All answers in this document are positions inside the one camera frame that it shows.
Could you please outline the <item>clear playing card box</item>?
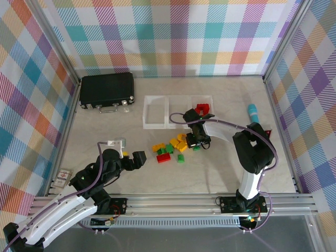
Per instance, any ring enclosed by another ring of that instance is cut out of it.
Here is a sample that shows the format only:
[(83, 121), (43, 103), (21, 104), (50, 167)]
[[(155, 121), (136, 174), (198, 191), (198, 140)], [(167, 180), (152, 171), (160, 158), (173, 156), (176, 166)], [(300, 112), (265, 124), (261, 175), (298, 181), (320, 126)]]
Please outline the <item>clear playing card box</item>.
[(60, 169), (56, 177), (52, 180), (51, 186), (56, 188), (64, 188), (71, 179), (72, 170)]

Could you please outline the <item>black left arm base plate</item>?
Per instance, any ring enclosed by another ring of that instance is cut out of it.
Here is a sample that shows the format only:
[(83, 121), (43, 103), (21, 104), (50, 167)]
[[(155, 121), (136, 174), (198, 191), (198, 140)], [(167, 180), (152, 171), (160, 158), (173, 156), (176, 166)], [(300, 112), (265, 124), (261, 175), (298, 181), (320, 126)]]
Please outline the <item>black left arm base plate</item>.
[(108, 214), (125, 215), (127, 210), (127, 198), (112, 198), (109, 202)]

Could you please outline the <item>black ribbed carry case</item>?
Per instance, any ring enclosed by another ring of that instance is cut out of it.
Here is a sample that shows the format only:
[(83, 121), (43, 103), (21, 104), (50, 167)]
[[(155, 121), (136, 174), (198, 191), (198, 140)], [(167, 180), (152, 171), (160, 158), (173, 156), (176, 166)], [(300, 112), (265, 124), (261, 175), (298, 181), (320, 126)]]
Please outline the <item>black ribbed carry case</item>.
[(130, 72), (85, 76), (81, 79), (79, 104), (100, 113), (116, 112), (135, 102), (134, 77)]

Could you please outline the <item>teal toy microphone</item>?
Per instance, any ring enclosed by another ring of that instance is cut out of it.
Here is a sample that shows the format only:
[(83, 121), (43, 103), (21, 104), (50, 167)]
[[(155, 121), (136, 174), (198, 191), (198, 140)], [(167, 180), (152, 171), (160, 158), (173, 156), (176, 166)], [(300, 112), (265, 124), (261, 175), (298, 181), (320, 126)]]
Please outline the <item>teal toy microphone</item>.
[(248, 111), (251, 122), (260, 123), (259, 116), (258, 116), (258, 111), (257, 111), (257, 108), (256, 108), (255, 104), (253, 104), (253, 103), (249, 104), (248, 107), (247, 107), (247, 111)]

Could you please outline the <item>aluminium frame post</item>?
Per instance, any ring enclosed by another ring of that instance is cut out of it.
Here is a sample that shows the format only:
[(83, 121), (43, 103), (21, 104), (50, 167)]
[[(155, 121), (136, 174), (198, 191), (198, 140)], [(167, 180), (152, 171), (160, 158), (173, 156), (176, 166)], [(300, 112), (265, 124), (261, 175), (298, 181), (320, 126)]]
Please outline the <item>aluminium frame post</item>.
[(279, 65), (281, 57), (292, 41), (313, 1), (314, 0), (294, 0), (289, 13), (285, 15), (286, 20), (284, 24), (280, 26), (281, 30), (276, 32), (277, 38), (262, 69), (262, 79), (265, 85)]
[(57, 37), (56, 32), (53, 29), (53, 26), (50, 24), (48, 17), (46, 16), (44, 9), (42, 8), (42, 5), (40, 2), (45, 2), (45, 0), (31, 0), (35, 1), (35, 9), (37, 14), (39, 15), (41, 19), (41, 23), (44, 27), (45, 33), (47, 34), (47, 37), (51, 44), (56, 49), (56, 53), (60, 57), (61, 62), (64, 64), (65, 68), (69, 71), (70, 77), (75, 81), (76, 83), (80, 82), (80, 77), (76, 73), (68, 55), (66, 54), (66, 51), (64, 50), (61, 41)]

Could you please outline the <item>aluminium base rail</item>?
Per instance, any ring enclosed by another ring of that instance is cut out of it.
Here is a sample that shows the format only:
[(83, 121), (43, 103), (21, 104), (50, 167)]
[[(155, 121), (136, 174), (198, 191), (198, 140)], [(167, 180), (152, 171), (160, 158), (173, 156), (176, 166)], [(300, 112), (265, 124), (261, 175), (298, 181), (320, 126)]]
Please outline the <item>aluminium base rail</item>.
[[(134, 193), (111, 194), (112, 198), (127, 198), (127, 210), (121, 217), (212, 217), (222, 216), (221, 193)], [(265, 197), (270, 216), (317, 214), (317, 205), (310, 194), (272, 193)]]

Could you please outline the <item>small controller board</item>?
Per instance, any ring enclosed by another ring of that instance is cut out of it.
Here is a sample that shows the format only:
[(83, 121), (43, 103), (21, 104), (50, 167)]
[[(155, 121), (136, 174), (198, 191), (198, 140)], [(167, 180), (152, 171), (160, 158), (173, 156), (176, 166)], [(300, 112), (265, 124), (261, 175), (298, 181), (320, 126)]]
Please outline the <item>small controller board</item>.
[(114, 225), (117, 221), (117, 217), (110, 218), (91, 218), (90, 225), (91, 226), (111, 226)]
[(255, 228), (258, 222), (261, 221), (261, 217), (258, 216), (243, 216), (239, 217), (239, 222), (241, 227), (244, 228)]

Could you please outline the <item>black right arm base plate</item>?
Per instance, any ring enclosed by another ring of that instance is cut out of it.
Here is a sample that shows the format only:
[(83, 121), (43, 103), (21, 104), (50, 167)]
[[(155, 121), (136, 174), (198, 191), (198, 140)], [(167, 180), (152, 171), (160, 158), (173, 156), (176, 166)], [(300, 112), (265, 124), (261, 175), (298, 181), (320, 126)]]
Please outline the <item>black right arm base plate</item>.
[(222, 214), (228, 213), (267, 213), (268, 208), (263, 196), (244, 200), (236, 196), (219, 197), (219, 206)]

